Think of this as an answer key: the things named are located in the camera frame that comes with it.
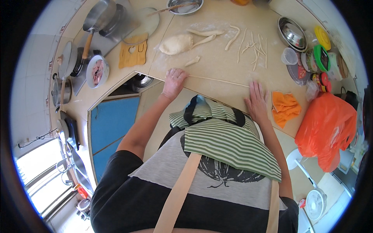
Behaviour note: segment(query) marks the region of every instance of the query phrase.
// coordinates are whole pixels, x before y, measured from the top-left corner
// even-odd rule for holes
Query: gas stove
[[[75,96],[78,95],[80,89],[85,83],[85,75],[89,59],[97,54],[105,57],[118,43],[121,42],[124,36],[132,31],[129,25],[131,23],[131,14],[133,10],[129,0],[116,0],[116,7],[117,10],[112,21],[101,31],[93,34],[88,59],[84,64],[78,64],[77,62],[77,65],[75,66],[75,73],[73,74],[75,77],[71,77],[72,89]],[[82,48],[85,46],[88,35],[89,32],[84,32],[84,36],[77,44],[78,56],[80,54],[79,52],[82,52]]]

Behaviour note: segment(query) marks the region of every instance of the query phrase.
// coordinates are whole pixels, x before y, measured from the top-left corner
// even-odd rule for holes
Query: plastic bag
[[[319,87],[317,83],[312,80],[308,80],[307,83],[307,91],[305,93],[305,99],[310,102],[311,100],[315,99],[319,94]]]
[[[324,172],[332,172],[339,164],[339,149],[346,150],[356,132],[356,110],[344,100],[323,93],[314,99],[295,136],[304,157],[318,157]]]

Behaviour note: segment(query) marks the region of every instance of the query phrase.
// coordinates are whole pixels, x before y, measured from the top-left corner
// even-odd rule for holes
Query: orange towel
[[[273,119],[282,129],[288,120],[297,117],[302,110],[291,93],[282,94],[279,91],[272,91],[272,104]]]

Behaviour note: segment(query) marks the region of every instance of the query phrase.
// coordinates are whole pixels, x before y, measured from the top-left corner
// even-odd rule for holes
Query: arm
[[[146,113],[138,119],[124,136],[116,151],[126,150],[144,158],[145,147],[167,106],[179,95],[188,77],[182,69],[172,68],[166,73],[162,94]]]
[[[248,112],[256,123],[258,123],[260,131],[263,135],[264,144],[272,152],[281,169],[281,183],[279,183],[279,196],[284,196],[293,199],[293,190],[291,180],[286,163],[286,158],[283,154],[281,145],[275,131],[273,130],[271,121],[267,115],[267,99],[269,92],[267,91],[264,97],[261,84],[257,82],[250,83],[250,99],[245,98],[245,103]]]

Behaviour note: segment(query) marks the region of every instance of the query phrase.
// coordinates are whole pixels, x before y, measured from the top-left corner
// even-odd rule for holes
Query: bowl of sliced meat
[[[109,64],[103,56],[92,57],[87,67],[87,84],[90,88],[96,88],[104,84],[109,76]]]

